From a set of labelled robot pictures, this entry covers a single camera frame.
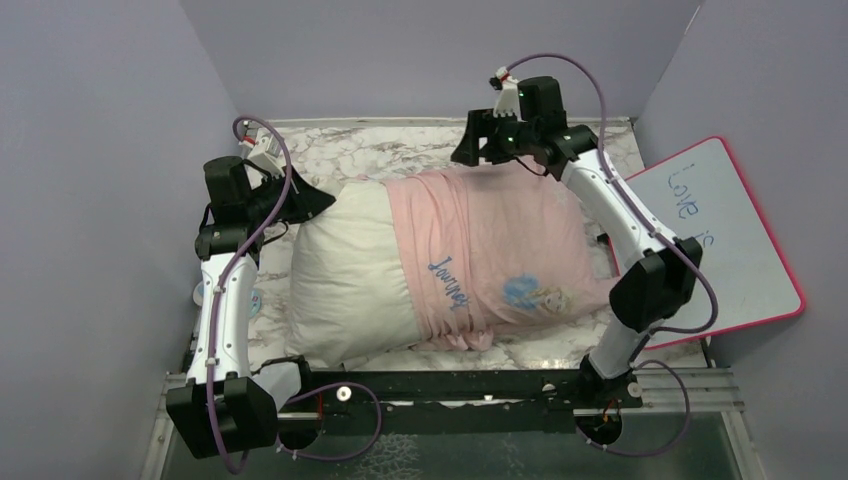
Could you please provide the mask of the white pillow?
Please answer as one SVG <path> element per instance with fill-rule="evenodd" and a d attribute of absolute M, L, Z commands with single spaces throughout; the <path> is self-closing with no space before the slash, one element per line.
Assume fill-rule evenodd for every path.
<path fill-rule="evenodd" d="M 316 366 L 420 341 L 383 184 L 349 183 L 332 206 L 299 226 L 288 308 L 286 352 Z"/>

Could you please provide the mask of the Elsa print pink-lined pillowcase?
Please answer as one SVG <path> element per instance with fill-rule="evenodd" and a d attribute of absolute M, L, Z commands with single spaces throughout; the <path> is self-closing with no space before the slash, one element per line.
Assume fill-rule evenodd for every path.
<path fill-rule="evenodd" d="M 515 163 L 385 182 L 399 259 L 430 350 L 573 323 L 608 305 L 578 197 Z"/>

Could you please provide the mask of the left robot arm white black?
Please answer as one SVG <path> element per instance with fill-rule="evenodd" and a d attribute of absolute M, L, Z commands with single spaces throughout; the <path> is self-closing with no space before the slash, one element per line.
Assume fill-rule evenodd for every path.
<path fill-rule="evenodd" d="M 270 446 L 279 435 L 278 413 L 313 401 L 305 360 L 272 360 L 250 367 L 248 324 L 258 279 L 264 231 L 273 224 L 300 224 L 335 202 L 309 185 L 291 163 L 277 172 L 259 168 L 258 186 L 248 178 L 253 162 L 237 156 L 203 166 L 209 201 L 195 239 L 202 303 L 196 350 L 186 383 L 166 394 L 166 411 L 191 454 L 231 461 Z"/>

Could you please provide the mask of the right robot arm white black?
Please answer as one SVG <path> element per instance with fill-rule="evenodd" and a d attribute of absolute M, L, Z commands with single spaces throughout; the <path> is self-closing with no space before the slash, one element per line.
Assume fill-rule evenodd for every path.
<path fill-rule="evenodd" d="M 567 120 L 558 81 L 551 76 L 517 80 L 506 68 L 491 78 L 494 107 L 471 110 L 452 161 L 476 166 L 530 156 L 575 193 L 617 249 L 623 274 L 612 287 L 614 314 L 599 343 L 584 356 L 575 389 L 600 407 L 632 378 L 632 361 L 703 282 L 703 249 L 658 220 L 612 166 L 603 135 Z"/>

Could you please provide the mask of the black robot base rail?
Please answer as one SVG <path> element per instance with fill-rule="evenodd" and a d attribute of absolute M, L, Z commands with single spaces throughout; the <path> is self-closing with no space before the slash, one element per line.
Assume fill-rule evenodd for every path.
<path fill-rule="evenodd" d="M 279 439 L 306 448 L 321 435 L 618 433 L 621 409 L 639 408 L 634 374 L 598 380 L 579 369 L 316 371 L 305 398 L 279 414 Z"/>

